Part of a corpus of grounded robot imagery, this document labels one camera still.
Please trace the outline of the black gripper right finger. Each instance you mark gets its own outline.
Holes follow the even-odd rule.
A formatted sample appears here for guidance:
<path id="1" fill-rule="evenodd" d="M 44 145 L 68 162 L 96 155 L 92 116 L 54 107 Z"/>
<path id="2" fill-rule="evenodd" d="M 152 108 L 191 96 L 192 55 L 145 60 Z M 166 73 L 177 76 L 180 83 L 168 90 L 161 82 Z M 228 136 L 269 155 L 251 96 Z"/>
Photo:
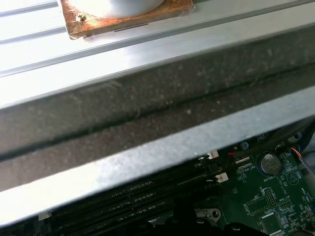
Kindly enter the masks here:
<path id="1" fill-rule="evenodd" d="M 249 228 L 240 223 L 230 223 L 221 229 L 217 221 L 222 216 L 217 208 L 195 209 L 192 204 L 184 205 L 185 236 L 248 236 Z"/>

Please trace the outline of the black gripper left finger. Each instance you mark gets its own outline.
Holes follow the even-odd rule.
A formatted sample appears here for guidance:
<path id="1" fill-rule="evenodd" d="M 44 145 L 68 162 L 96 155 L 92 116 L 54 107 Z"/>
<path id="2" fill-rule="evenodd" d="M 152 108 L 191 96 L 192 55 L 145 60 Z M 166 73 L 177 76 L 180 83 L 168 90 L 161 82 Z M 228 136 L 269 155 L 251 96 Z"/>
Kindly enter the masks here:
<path id="1" fill-rule="evenodd" d="M 184 198 L 176 198 L 173 202 L 172 213 L 160 216 L 153 229 L 149 231 L 149 236 L 174 236 L 183 221 Z"/>

